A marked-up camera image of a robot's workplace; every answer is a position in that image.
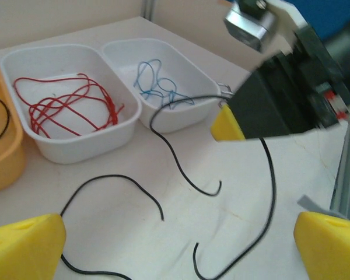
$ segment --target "white table surface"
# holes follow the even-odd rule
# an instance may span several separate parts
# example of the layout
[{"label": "white table surface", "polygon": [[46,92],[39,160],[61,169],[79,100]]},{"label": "white table surface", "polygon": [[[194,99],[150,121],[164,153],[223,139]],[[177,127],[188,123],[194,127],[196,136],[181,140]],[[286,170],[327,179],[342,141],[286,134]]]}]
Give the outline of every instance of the white table surface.
[{"label": "white table surface", "polygon": [[[99,50],[109,41],[138,37],[172,44],[211,78],[234,88],[248,74],[140,17],[0,50],[0,59],[28,46],[80,43]],[[112,270],[137,280],[192,280],[197,279],[193,247],[200,242],[200,271],[215,276],[260,232],[271,201],[271,182],[261,144],[215,142],[209,132],[212,117],[167,137],[198,186],[214,191],[218,180],[223,181],[218,197],[192,189],[165,143],[141,124],[127,145],[73,165],[45,160],[26,136],[26,170],[13,186],[0,191],[0,226],[59,213],[84,181],[125,174],[158,199],[165,221],[160,221],[156,205],[129,182],[95,182],[77,196],[64,217],[69,261],[85,270]],[[303,210],[296,201],[307,194],[329,207],[345,131],[346,125],[341,125],[267,141],[278,187],[273,223],[265,239],[223,279],[308,279],[293,239],[297,215]],[[78,275],[60,263],[54,279],[110,278]]]}]

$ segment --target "red wire bundle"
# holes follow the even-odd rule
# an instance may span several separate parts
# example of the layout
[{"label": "red wire bundle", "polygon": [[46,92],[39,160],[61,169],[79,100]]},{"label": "red wire bundle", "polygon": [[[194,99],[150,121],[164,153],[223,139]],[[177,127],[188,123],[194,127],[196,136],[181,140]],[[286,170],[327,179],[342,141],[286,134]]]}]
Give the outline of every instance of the red wire bundle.
[{"label": "red wire bundle", "polygon": [[[98,84],[95,80],[90,79],[86,74],[80,73],[78,76],[82,76],[81,78],[64,78],[64,79],[52,79],[52,80],[40,80],[40,79],[33,79],[33,78],[27,78],[27,77],[21,77],[14,81],[13,88],[15,92],[17,93],[20,100],[29,106],[29,115],[30,115],[30,125],[31,129],[36,133],[39,134],[40,131],[44,133],[44,135],[48,138],[50,138],[49,134],[45,131],[43,128],[43,124],[46,121],[51,121],[52,123],[58,125],[59,127],[69,131],[70,133],[73,133],[76,136],[80,136],[77,132],[71,130],[70,128],[60,124],[59,122],[55,121],[53,117],[55,117],[57,114],[59,114],[62,110],[69,110],[78,115],[80,118],[85,120],[87,123],[89,123],[95,131],[103,130],[107,128],[109,125],[116,125],[118,124],[118,114],[120,111],[124,108],[124,104],[116,111],[116,105],[112,101],[109,94],[106,92],[105,88],[103,88],[100,84]],[[46,97],[42,100],[40,100],[36,104],[30,104],[28,103],[19,93],[17,88],[17,83],[19,81],[33,81],[33,82],[40,82],[40,83],[54,83],[54,82],[63,82],[63,81],[86,81],[87,84],[84,86],[81,86],[79,89],[76,89],[71,94],[62,95],[60,97]],[[98,87],[103,95],[104,98],[98,98],[93,96],[88,96],[88,93],[90,92],[91,87]],[[108,109],[109,116],[104,125],[101,127],[96,126],[93,122],[91,122],[88,118],[86,118],[81,113],[77,112],[73,108],[70,107],[72,103],[77,102],[80,99],[92,99],[97,100],[102,103],[104,103]],[[47,114],[49,110],[56,109],[55,112],[52,112],[51,114]]]}]

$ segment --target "blue wire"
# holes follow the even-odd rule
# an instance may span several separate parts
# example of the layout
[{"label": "blue wire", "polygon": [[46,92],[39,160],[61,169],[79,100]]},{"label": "blue wire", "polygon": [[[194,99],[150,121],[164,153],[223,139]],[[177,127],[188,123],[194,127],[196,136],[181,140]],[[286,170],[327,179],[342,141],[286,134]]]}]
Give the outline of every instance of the blue wire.
[{"label": "blue wire", "polygon": [[[158,67],[155,70],[155,68],[153,67],[152,63],[157,62],[158,63]],[[140,84],[140,78],[143,75],[144,71],[147,68],[150,68],[150,70],[152,71],[152,83],[150,85],[150,88],[148,90],[144,90]],[[163,104],[165,103],[165,100],[168,99],[167,102],[174,102],[176,101],[176,97],[181,97],[181,98],[189,98],[189,96],[186,96],[184,94],[180,94],[177,92],[177,85],[174,83],[173,80],[169,79],[169,78],[160,78],[159,77],[159,72],[162,68],[162,61],[154,58],[151,59],[149,61],[142,61],[138,64],[138,70],[137,70],[137,77],[136,80],[134,82],[134,87],[137,87],[140,90],[140,95],[143,96],[143,98],[145,100],[148,100],[150,96],[156,96],[161,98],[161,106],[163,106]],[[161,81],[168,81],[170,82],[170,84],[172,85],[172,89],[165,89],[163,86],[160,85]],[[176,106],[179,105],[179,103],[187,103],[189,105],[194,105],[194,101],[193,100],[186,100],[183,102],[178,102],[178,103],[174,103],[172,104],[172,106],[169,106],[169,108],[171,110],[175,109]]]}]

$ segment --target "black cable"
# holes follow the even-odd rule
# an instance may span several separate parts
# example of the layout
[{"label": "black cable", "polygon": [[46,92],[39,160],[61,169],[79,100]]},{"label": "black cable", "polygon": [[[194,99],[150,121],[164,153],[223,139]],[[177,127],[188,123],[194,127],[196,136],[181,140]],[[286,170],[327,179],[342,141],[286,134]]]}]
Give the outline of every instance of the black cable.
[{"label": "black cable", "polygon": [[9,109],[6,106],[6,104],[4,103],[4,101],[2,101],[1,99],[0,99],[0,103],[3,105],[3,107],[4,107],[5,111],[6,111],[6,124],[4,126],[4,129],[0,133],[0,139],[1,139],[4,136],[4,134],[5,134],[6,130],[8,129],[8,127],[9,127],[9,122],[11,120],[11,115],[10,115],[11,112],[9,111]]},{"label": "black cable", "polygon": [[272,222],[272,217],[274,215],[274,210],[275,210],[275,203],[276,203],[276,180],[275,180],[275,172],[274,172],[274,164],[272,163],[272,158],[270,154],[270,150],[267,147],[266,142],[264,139],[260,138],[260,141],[262,143],[262,146],[264,148],[264,151],[266,152],[267,155],[267,160],[268,160],[268,165],[269,165],[269,170],[271,173],[271,182],[272,182],[272,201],[271,201],[271,207],[269,209],[269,214],[267,217],[267,221],[265,226],[263,227],[263,230],[261,233],[258,235],[258,237],[240,254],[238,255],[221,273],[219,273],[216,277],[214,278],[206,278],[203,277],[197,267],[197,262],[196,262],[196,252],[198,248],[198,243],[194,246],[193,249],[193,267],[194,271],[197,274],[198,278],[201,280],[218,280],[221,279],[230,269],[232,269],[243,257],[245,257],[260,241],[262,241],[263,237],[267,233],[268,229],[271,226]]},{"label": "black cable", "polygon": [[[75,196],[78,194],[78,192],[80,192],[80,190],[87,185],[88,183],[95,181],[95,180],[99,180],[99,179],[103,179],[103,178],[111,178],[111,177],[118,177],[118,178],[124,178],[127,179],[131,182],[133,182],[144,194],[146,194],[152,201],[155,202],[155,204],[158,206],[160,215],[161,215],[161,220],[164,220],[165,217],[163,216],[163,211],[162,211],[162,207],[159,204],[159,202],[150,194],[148,193],[138,182],[136,182],[134,179],[125,176],[125,175],[120,175],[120,174],[108,174],[108,175],[102,175],[102,176],[97,176],[94,177],[92,179],[89,179],[88,181],[84,182],[71,196],[71,198],[68,200],[68,202],[66,203],[66,205],[64,206],[64,208],[61,211],[61,217],[64,215],[64,213],[66,212],[66,210],[68,209],[68,207],[70,206],[70,203],[73,201],[73,199],[75,198]],[[79,273],[79,274],[83,274],[83,275],[108,275],[108,276],[115,276],[115,277],[120,277],[123,278],[125,280],[132,280],[130,277],[121,274],[121,273],[117,273],[117,272],[110,272],[110,271],[85,271],[85,270],[81,270],[79,268],[74,267],[64,256],[64,254],[61,255],[61,260],[64,262],[64,264],[72,271]]]},{"label": "black cable", "polygon": [[203,95],[203,96],[195,96],[195,97],[187,97],[187,98],[182,98],[182,99],[178,99],[172,102],[168,102],[167,104],[164,104],[161,108],[159,108],[152,116],[152,118],[150,119],[150,123],[149,123],[149,128],[150,130],[157,135],[159,138],[161,138],[169,147],[171,153],[173,154],[174,160],[176,162],[177,168],[179,169],[181,175],[183,175],[184,179],[187,180],[187,182],[189,183],[189,185],[191,185],[193,188],[195,188],[197,191],[199,191],[201,194],[204,195],[208,195],[210,197],[214,197],[217,196],[219,194],[219,192],[221,191],[222,188],[222,181],[219,181],[219,187],[218,190],[215,193],[208,193],[205,191],[202,191],[200,188],[198,188],[189,178],[188,176],[185,174],[185,172],[183,171],[183,169],[180,166],[179,160],[175,154],[174,148],[171,146],[170,142],[159,132],[157,132],[154,128],[153,128],[153,121],[154,119],[157,117],[157,115],[166,107],[169,107],[171,104],[174,103],[178,103],[178,102],[184,102],[184,101],[189,101],[189,100],[198,100],[198,99],[211,99],[211,98],[216,98],[216,99],[224,99],[226,101],[229,100],[228,97],[225,96],[220,96],[220,95]]}]

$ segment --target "white plastic container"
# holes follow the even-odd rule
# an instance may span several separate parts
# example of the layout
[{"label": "white plastic container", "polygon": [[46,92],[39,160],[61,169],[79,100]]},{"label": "white plastic container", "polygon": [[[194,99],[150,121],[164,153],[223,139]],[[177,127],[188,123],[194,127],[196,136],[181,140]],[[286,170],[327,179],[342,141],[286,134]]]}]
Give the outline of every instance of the white plastic container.
[{"label": "white plastic container", "polygon": [[[135,123],[142,111],[141,102],[94,49],[75,44],[26,48],[4,57],[1,68],[24,130],[36,141],[39,150],[48,160],[63,164],[79,162],[118,148],[132,138]],[[36,134],[29,125],[29,107],[19,99],[12,87],[14,81],[19,77],[68,78],[75,77],[78,73],[84,73],[102,85],[116,107],[124,104],[124,109],[118,115],[118,124],[93,132],[94,129],[80,117],[69,110],[63,110],[55,117],[56,120],[77,131],[81,136],[75,136],[52,122],[44,123],[44,128],[51,139]],[[80,86],[76,83],[78,82],[21,81],[17,85],[23,98],[33,104],[45,97],[71,94]],[[94,88],[88,96],[102,97],[102,94],[98,88]],[[101,125],[106,122],[109,114],[103,103],[94,100],[80,100],[72,107],[94,123]]]},{"label": "white plastic container", "polygon": [[[178,92],[183,95],[195,97],[221,93],[220,88],[211,78],[174,47],[160,40],[140,38],[110,42],[103,47],[103,55],[132,93],[140,98],[143,104],[140,120],[148,128],[153,113],[161,104],[156,98],[145,100],[139,89],[134,87],[138,64],[142,61],[161,60],[160,75],[173,80],[178,87]],[[152,81],[152,76],[148,75],[143,79],[148,85]],[[195,100],[192,106],[180,103],[173,110],[164,109],[155,118],[153,127],[161,133],[180,130],[205,119],[213,104],[218,101],[216,99]]]}]

